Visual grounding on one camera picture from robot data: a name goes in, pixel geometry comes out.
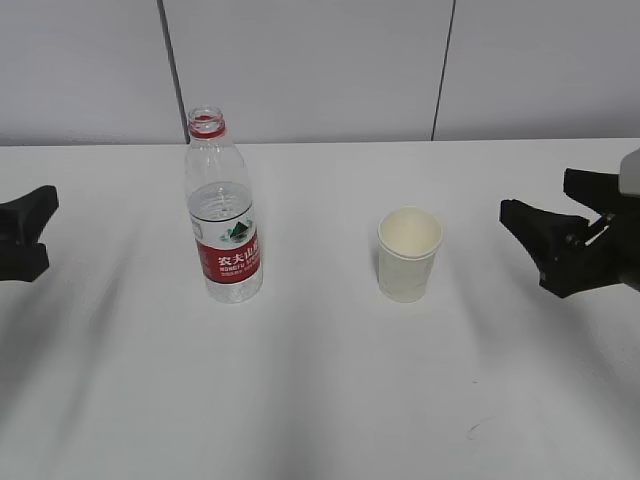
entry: white paper cup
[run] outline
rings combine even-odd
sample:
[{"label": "white paper cup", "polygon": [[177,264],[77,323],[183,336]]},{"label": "white paper cup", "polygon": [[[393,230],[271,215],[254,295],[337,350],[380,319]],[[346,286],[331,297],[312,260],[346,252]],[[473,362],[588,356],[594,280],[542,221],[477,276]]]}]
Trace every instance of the white paper cup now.
[{"label": "white paper cup", "polygon": [[391,300],[420,300],[442,241],[442,224],[416,207],[402,207],[378,226],[378,284]]}]

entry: white table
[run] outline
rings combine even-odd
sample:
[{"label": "white table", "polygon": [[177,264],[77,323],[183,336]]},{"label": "white table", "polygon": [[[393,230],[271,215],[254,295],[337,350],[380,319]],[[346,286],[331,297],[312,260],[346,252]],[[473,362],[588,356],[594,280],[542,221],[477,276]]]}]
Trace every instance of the white table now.
[{"label": "white table", "polygon": [[[564,169],[639,146],[242,146],[265,279],[236,306],[205,292],[183,146],[0,149],[1,201],[61,204],[51,269],[0,284],[0,478],[640,478],[640,295],[553,297],[498,222],[504,198],[589,215]],[[404,204],[446,228],[411,305],[374,272]]]}]

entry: bottle label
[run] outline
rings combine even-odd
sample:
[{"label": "bottle label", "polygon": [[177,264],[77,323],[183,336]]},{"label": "bottle label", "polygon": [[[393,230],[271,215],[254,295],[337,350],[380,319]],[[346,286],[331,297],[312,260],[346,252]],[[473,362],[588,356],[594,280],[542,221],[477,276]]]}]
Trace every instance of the bottle label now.
[{"label": "bottle label", "polygon": [[258,233],[253,207],[221,222],[191,215],[202,271],[217,283],[238,283],[256,273],[260,266]]}]

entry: plastic water bottle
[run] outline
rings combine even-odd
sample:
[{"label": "plastic water bottle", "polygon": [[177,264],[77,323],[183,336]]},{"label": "plastic water bottle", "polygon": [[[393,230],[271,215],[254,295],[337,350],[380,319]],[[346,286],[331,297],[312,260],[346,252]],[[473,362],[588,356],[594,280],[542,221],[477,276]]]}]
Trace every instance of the plastic water bottle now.
[{"label": "plastic water bottle", "polygon": [[220,302],[243,302],[262,285],[247,168],[219,109],[189,112],[189,133],[185,190],[207,290]]}]

